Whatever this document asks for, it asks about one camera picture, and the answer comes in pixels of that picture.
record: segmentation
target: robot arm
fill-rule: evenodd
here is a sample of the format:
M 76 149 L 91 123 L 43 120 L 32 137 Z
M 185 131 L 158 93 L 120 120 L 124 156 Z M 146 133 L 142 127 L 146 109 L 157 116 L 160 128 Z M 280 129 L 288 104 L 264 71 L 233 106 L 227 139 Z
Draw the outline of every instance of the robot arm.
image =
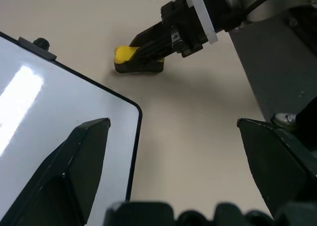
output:
M 138 34 L 129 46 L 115 51 L 120 73 L 162 72 L 164 58 L 174 52 L 187 57 L 215 43 L 216 33 L 242 23 L 270 18 L 315 0 L 173 0 L 161 8 L 161 22 Z

